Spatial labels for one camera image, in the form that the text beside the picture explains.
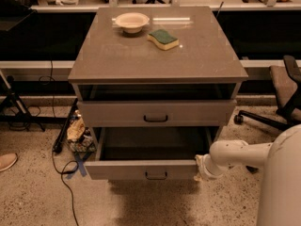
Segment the drawer handle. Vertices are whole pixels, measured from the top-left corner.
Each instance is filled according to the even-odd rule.
[[[168,115],[166,115],[166,117],[162,120],[152,120],[152,119],[148,119],[147,116],[143,117],[145,122],[167,122],[168,121]]]
[[[164,175],[162,175],[162,177],[157,176],[157,175],[152,177],[152,176],[149,176],[148,172],[146,171],[145,177],[148,180],[165,180],[165,179],[167,179],[167,172],[165,172]]]

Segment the drawer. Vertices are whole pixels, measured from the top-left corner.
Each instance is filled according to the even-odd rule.
[[[88,127],[225,125],[235,100],[79,102]]]
[[[83,101],[229,100],[236,83],[78,85]]]
[[[93,180],[192,180],[198,173],[195,160],[139,160],[86,162]]]
[[[99,134],[96,160],[85,163],[91,179],[193,179],[196,154],[209,151],[217,128],[109,127]]]

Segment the chair wheel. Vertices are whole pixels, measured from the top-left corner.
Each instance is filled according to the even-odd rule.
[[[258,169],[256,169],[256,168],[253,168],[253,167],[250,167],[250,166],[246,166],[246,168],[247,168],[247,170],[248,170],[249,172],[251,172],[252,174],[255,174],[255,173],[258,172]]]
[[[244,118],[243,118],[242,116],[240,116],[240,115],[236,115],[236,116],[234,117],[234,123],[235,123],[235,124],[242,124],[243,121],[244,121]]]

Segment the bowl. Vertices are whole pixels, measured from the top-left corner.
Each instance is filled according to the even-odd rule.
[[[115,23],[129,34],[138,33],[142,27],[149,22],[150,18],[142,13],[129,12],[119,15]]]

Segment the drawer front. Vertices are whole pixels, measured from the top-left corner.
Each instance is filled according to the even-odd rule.
[[[93,180],[192,180],[198,172],[195,160],[141,160],[86,162]]]
[[[79,102],[86,126],[220,126],[235,100],[189,102]]]

